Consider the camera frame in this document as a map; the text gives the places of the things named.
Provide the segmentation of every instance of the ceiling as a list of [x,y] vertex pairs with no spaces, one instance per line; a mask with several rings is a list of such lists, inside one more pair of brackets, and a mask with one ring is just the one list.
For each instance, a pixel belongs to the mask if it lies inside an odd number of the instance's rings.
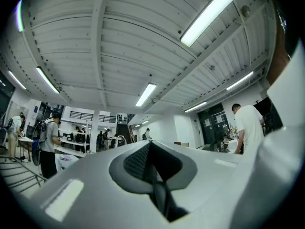
[[[0,69],[8,79],[11,70],[30,97],[51,103],[133,114],[211,105],[266,76],[276,29],[270,0],[234,0],[185,46],[181,35],[209,1],[23,0],[24,30],[13,13],[0,37]],[[226,91],[250,71],[249,81]],[[149,82],[155,91],[136,107]]]

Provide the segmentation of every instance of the ceiling light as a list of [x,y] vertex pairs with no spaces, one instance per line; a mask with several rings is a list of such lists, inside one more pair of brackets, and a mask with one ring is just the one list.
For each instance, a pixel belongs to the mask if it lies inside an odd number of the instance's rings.
[[202,105],[205,105],[205,104],[206,104],[206,102],[203,102],[203,103],[201,103],[201,104],[199,104],[199,105],[196,105],[196,106],[193,107],[193,108],[190,108],[190,109],[188,109],[188,110],[185,110],[185,113],[190,112],[190,111],[192,111],[192,110],[194,110],[194,109],[196,109],[196,108],[199,108],[199,107],[201,107]]
[[250,73],[248,73],[248,75],[244,76],[242,79],[240,79],[239,81],[235,82],[234,84],[230,85],[229,87],[227,87],[227,90],[229,91],[230,89],[232,89],[233,87],[235,87],[236,85],[238,85],[240,82],[244,81],[245,79],[249,78],[251,75],[253,75],[253,71],[251,71]]
[[22,83],[14,76],[14,74],[11,71],[9,71],[9,73],[14,78],[14,80],[25,90],[26,87],[22,85]]
[[16,7],[16,22],[17,22],[17,29],[19,32],[23,31],[23,24],[22,24],[22,17],[21,17],[21,2],[20,0]]
[[144,93],[140,97],[139,101],[137,102],[136,106],[141,107],[145,100],[152,94],[153,90],[156,88],[156,84],[148,83]]
[[38,71],[38,73],[41,75],[41,77],[44,79],[44,81],[49,85],[50,88],[52,88],[52,90],[59,94],[59,91],[55,88],[55,86],[49,81],[48,77],[45,75],[45,73],[43,72],[41,67],[37,67],[36,70]]
[[212,0],[181,37],[181,42],[190,47],[206,28],[224,11],[233,0]]

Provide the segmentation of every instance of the floor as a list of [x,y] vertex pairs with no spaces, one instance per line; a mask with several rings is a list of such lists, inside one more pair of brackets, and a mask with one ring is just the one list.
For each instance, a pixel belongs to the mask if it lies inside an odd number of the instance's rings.
[[[16,148],[16,157],[19,157],[20,156],[20,148],[17,147]],[[24,156],[29,159],[29,155],[28,155],[28,151],[27,150],[24,150]],[[10,162],[8,159],[5,161],[4,158],[0,158],[0,163],[8,163]],[[14,163],[14,164],[0,164],[0,172],[3,176],[7,176],[7,175],[12,175],[12,174],[16,174],[16,173],[20,173],[20,172],[23,172],[23,171],[27,171],[29,170],[30,172],[26,172],[26,173],[23,173],[23,174],[19,174],[19,175],[15,175],[15,176],[11,176],[11,177],[5,177],[5,181],[9,184],[9,183],[14,183],[14,182],[17,182],[17,181],[20,181],[22,179],[25,179],[27,177],[31,177],[33,176],[34,174],[37,174],[39,175],[41,172],[40,172],[40,167],[37,167],[33,164],[33,162],[28,162],[28,163],[22,163],[26,168],[24,167],[21,167],[20,164],[18,163]],[[28,181],[24,184],[21,184],[19,186],[16,186],[14,188],[12,188],[14,191],[16,192],[19,192],[23,189],[25,189],[26,187],[36,183],[37,180],[34,178],[33,180],[31,181]],[[21,192],[21,194],[23,194],[25,197],[27,198],[30,198],[34,193],[35,191],[37,191],[38,189],[40,188],[39,184],[36,184],[32,187],[30,187],[29,189]]]

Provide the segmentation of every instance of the black pants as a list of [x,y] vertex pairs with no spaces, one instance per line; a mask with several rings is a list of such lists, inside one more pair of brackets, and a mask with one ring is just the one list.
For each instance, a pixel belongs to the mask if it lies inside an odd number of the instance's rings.
[[53,175],[57,173],[55,165],[55,154],[53,152],[40,152],[40,166],[42,176],[44,178],[50,179]]

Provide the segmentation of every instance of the person wearing backpack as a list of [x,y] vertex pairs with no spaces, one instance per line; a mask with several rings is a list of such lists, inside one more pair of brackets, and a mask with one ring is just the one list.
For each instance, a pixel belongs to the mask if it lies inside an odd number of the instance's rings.
[[142,135],[143,140],[152,140],[151,136],[149,135],[150,129],[147,128],[146,132]]
[[41,172],[42,176],[47,179],[57,173],[54,144],[61,145],[58,139],[58,123],[60,122],[60,117],[59,113],[53,113],[52,118],[45,121],[46,139],[40,143]]
[[25,120],[24,115],[14,116],[9,120],[10,126],[7,129],[8,141],[9,141],[9,156],[15,157],[16,146],[18,144],[17,137],[18,135],[23,137],[23,134],[20,131],[20,126]]

